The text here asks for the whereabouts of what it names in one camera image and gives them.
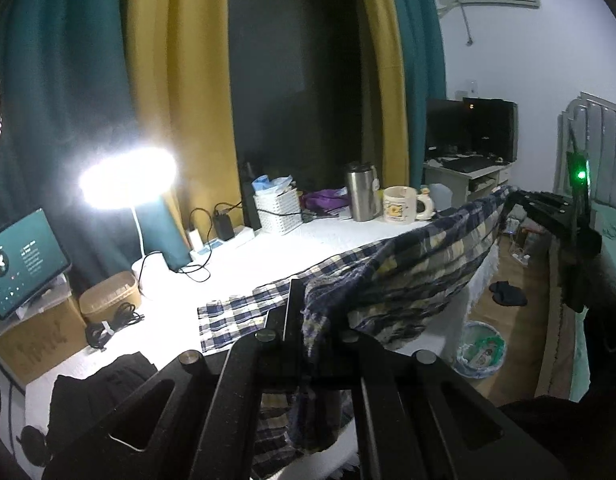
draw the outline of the white desk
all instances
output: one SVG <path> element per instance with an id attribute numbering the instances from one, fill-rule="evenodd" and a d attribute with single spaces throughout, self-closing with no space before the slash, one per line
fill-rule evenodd
<path id="1" fill-rule="evenodd" d="M 221 254 L 218 251 L 216 257 L 213 255 L 208 265 L 212 277 L 205 283 L 194 283 L 182 274 L 170 272 L 160 255 L 150 256 L 142 277 L 146 298 L 139 309 L 146 316 L 145 320 L 115 335 L 106 345 L 106 351 L 85 349 L 30 383 L 26 387 L 26 424 L 47 429 L 50 399 L 57 375 L 83 379 L 120 355 L 137 351 L 161 369 L 185 350 L 200 350 L 198 306 L 229 296 L 249 294 L 259 285 L 300 272 L 335 254 L 397 236 L 425 224 L 389 224 L 382 218 L 364 223 L 320 219 L 303 224 L 285 236 L 260 232 L 254 240 L 235 248 L 232 253 Z M 435 316 L 426 331 L 403 349 L 404 352 L 427 348 L 438 355 L 454 355 L 468 306 L 479 298 L 496 268 L 498 253 L 496 250 L 491 253 L 492 256 L 480 267 L 483 272 L 478 271 L 470 286 Z M 197 279 L 204 277 L 203 270 L 197 274 Z M 344 449 L 352 453 L 356 451 L 354 428 L 349 428 L 346 434 L 348 438 Z M 293 467 L 294 471 L 297 468 L 300 471 L 292 478 L 319 478 L 315 476 L 316 472 L 331 470 L 331 464 L 335 464 L 336 468 L 339 461 L 345 462 L 348 455 L 342 455 L 339 451 L 341 449 L 329 449 L 306 457 Z"/>
<path id="2" fill-rule="evenodd" d="M 505 184 L 510 178 L 514 162 L 505 166 L 489 166 L 472 173 L 444 168 L 436 161 L 425 162 L 424 181 L 426 184 L 443 184 L 453 192 L 453 207 L 461 207 L 467 202 L 482 198 L 492 190 Z"/>

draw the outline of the keyboard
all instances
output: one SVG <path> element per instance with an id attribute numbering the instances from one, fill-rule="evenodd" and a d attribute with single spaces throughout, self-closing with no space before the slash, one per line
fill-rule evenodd
<path id="1" fill-rule="evenodd" d="M 459 171 L 460 173 L 472 173 L 473 171 L 483 170 L 497 163 L 487 156 L 472 155 L 461 156 L 454 160 L 440 160 L 441 165 L 448 170 Z"/>

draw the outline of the metal bolt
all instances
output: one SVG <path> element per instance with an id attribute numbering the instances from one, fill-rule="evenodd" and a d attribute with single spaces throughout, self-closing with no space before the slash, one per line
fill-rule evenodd
<path id="1" fill-rule="evenodd" d="M 437 360 L 437 356 L 430 350 L 419 350 L 416 352 L 415 358 L 423 365 L 431 365 Z"/>
<path id="2" fill-rule="evenodd" d="M 271 328 L 262 328 L 255 332 L 255 337 L 260 343 L 271 343 L 277 338 L 277 332 Z"/>
<path id="3" fill-rule="evenodd" d="M 339 338 L 346 344 L 352 344 L 359 341 L 359 334 L 354 330 L 344 330 L 339 333 Z"/>
<path id="4" fill-rule="evenodd" d="M 179 354 L 179 362 L 184 366 L 195 364 L 201 358 L 200 352 L 197 350 L 186 350 Z"/>

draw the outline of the drawer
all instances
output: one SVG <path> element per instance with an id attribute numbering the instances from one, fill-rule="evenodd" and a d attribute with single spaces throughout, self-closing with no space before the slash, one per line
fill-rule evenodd
<path id="1" fill-rule="evenodd" d="M 510 178 L 510 168 L 506 168 L 505 170 L 499 171 L 499 179 L 498 179 L 499 184 L 507 181 L 509 178 Z"/>

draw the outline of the glowing lamp shade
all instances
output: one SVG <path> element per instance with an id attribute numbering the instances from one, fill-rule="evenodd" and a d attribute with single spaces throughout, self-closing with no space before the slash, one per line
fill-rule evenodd
<path id="1" fill-rule="evenodd" d="M 141 148 L 111 156 L 80 178 L 86 202 L 98 209 L 121 209 L 152 202 L 175 180 L 172 155 L 160 148 Z"/>

